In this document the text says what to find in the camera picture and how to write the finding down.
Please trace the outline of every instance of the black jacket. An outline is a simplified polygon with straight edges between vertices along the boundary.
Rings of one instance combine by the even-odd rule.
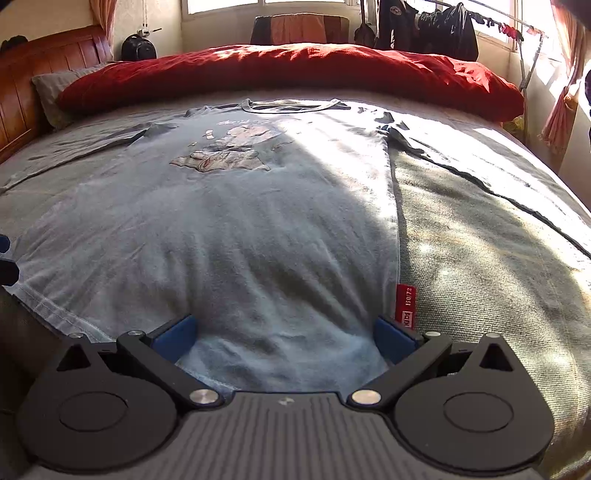
[[[421,15],[418,28],[421,53],[437,53],[464,61],[478,59],[476,32],[463,4]]]
[[[378,50],[413,50],[414,17],[418,10],[404,0],[378,0]]]
[[[437,53],[458,60],[476,61],[478,43],[468,10],[463,4],[443,12],[422,13],[404,0],[379,0],[375,48],[414,53]]]

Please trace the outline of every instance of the curtain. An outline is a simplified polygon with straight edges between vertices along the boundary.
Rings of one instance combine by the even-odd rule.
[[[109,44],[113,44],[113,22],[117,0],[90,0],[90,7],[97,22],[105,30]]]
[[[550,3],[569,75],[568,83],[558,97],[541,134],[541,139],[554,155],[551,166],[557,171],[569,145],[577,114],[579,84],[583,76],[587,42],[584,25],[558,3],[558,0],[551,0]]]

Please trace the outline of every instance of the window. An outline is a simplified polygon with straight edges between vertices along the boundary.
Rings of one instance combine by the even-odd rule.
[[[514,15],[515,13],[514,3],[512,0],[481,0],[481,3],[490,5],[491,7],[494,7],[497,10],[501,10],[502,12],[509,15]],[[470,0],[464,1],[464,5],[468,10],[472,12],[477,12],[483,15],[484,17],[491,17],[493,20],[496,20],[497,22],[504,22],[510,26],[514,26],[514,21],[512,19],[500,14],[499,12],[495,12],[490,8],[483,7],[474,2],[471,2]],[[489,28],[486,26],[486,24],[480,25],[476,22],[472,23],[474,23],[474,30],[476,30],[477,32],[487,35],[488,37],[496,38],[497,40],[500,40],[503,43],[509,43],[509,37],[507,37],[507,35],[505,35],[504,33],[501,33],[497,26]]]
[[[276,4],[279,2],[317,2],[319,0],[265,0],[266,4]],[[321,2],[337,2],[338,4],[345,3],[344,0],[320,0]]]
[[[337,4],[358,5],[358,0],[186,0],[189,15],[207,12],[219,8],[236,7],[238,5],[273,4],[283,2],[332,2]]]
[[[408,0],[408,4],[411,7],[416,8],[420,12],[434,12],[437,8],[437,5],[432,4],[431,2],[426,2],[425,0]]]
[[[552,59],[561,60],[562,49],[558,40],[558,31],[556,30],[556,22],[552,14],[550,0],[518,0],[518,2],[521,19],[543,31],[549,37],[542,44],[542,53]],[[527,33],[524,33],[524,37],[524,54],[531,57],[538,48],[540,37],[539,35],[533,36]]]
[[[206,12],[218,8],[235,7],[237,5],[257,4],[258,0],[187,0],[189,15]]]

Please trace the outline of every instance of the red blanket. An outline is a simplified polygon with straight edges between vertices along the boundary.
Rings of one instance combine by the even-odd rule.
[[[88,115],[138,102],[220,90],[360,89],[475,113],[495,122],[524,111],[517,88],[477,62],[354,45],[237,45],[116,63],[74,82],[58,98]]]

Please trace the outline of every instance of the metal bolt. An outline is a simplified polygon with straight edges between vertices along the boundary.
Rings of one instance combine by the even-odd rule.
[[[219,397],[220,396],[217,392],[209,390],[208,388],[192,391],[189,395],[191,401],[199,405],[209,405],[211,403],[215,403]]]
[[[382,400],[382,395],[375,390],[357,390],[351,395],[351,399],[359,405],[375,405]]]

